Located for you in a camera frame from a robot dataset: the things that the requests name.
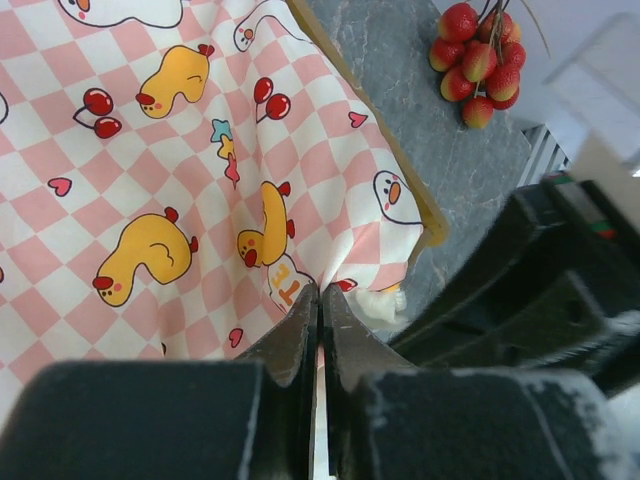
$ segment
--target grey marble surface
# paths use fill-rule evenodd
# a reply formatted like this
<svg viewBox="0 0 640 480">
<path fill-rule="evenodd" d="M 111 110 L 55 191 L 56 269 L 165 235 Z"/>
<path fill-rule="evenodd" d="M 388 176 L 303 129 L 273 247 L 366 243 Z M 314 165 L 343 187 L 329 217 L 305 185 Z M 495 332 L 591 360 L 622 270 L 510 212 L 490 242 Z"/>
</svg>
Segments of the grey marble surface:
<svg viewBox="0 0 640 480">
<path fill-rule="evenodd" d="M 451 234 L 425 250 L 404 288 L 415 318 L 481 240 L 515 188 L 530 146 L 499 113 L 469 130 L 440 96 L 427 59 L 438 10 L 429 0 L 308 0 L 447 217 Z"/>
</svg>

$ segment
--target cloth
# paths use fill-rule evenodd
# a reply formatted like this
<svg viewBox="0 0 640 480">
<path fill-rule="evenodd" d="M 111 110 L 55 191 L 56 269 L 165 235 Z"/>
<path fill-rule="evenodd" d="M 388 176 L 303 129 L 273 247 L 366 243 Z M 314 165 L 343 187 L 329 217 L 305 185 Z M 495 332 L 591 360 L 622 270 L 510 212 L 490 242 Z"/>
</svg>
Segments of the cloth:
<svg viewBox="0 0 640 480">
<path fill-rule="evenodd" d="M 67 358 L 233 358 L 422 233 L 282 0 L 0 0 L 0 423 Z"/>
</svg>

